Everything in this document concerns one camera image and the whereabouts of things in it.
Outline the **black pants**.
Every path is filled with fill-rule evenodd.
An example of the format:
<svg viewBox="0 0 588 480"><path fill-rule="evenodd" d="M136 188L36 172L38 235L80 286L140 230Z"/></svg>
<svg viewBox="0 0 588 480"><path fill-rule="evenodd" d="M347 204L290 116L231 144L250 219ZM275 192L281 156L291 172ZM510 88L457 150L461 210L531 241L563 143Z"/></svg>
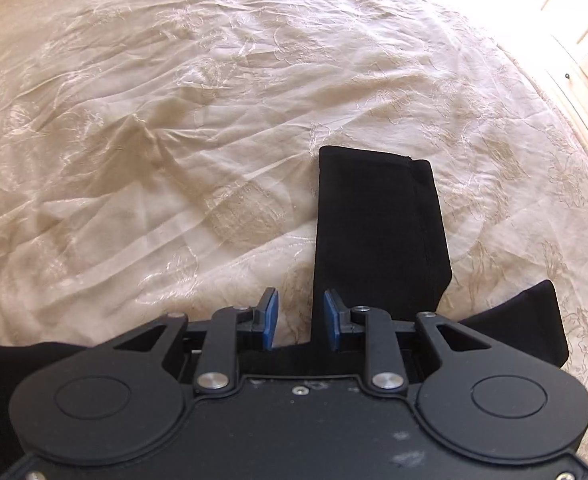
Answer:
<svg viewBox="0 0 588 480"><path fill-rule="evenodd" d="M554 286L455 322L431 165L320 152L311 338L257 304L165 314L89 348L0 347L0 479L578 479L588 395ZM349 309L331 350L323 294Z"/></svg>

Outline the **cream embroidered bedspread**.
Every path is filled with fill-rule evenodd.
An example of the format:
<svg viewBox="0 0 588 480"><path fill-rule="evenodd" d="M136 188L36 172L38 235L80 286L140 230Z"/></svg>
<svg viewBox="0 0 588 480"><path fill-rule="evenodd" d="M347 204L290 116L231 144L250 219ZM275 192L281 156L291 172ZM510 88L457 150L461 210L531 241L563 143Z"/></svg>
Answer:
<svg viewBox="0 0 588 480"><path fill-rule="evenodd" d="M0 0L0 346L268 287L307 340L325 144L428 160L440 312L552 281L588 388L588 154L444 0Z"/></svg>

